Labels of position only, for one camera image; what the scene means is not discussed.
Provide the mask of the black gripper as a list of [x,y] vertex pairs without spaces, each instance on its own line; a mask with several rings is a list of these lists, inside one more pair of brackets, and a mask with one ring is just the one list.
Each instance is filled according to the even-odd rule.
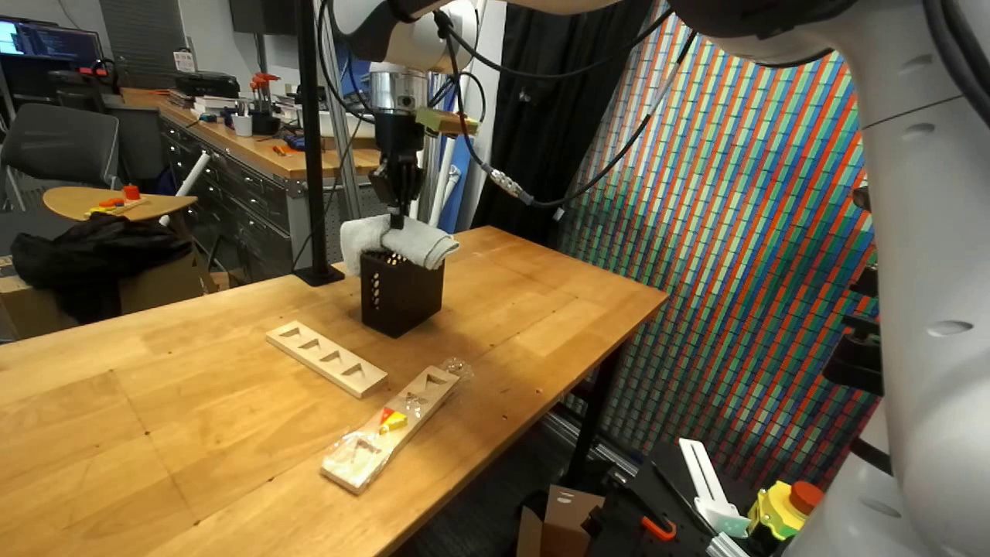
[[373,144],[382,164],[370,174],[378,199],[391,206],[391,227],[405,226],[405,210],[424,185],[418,150],[424,149],[424,125],[411,113],[378,113]]

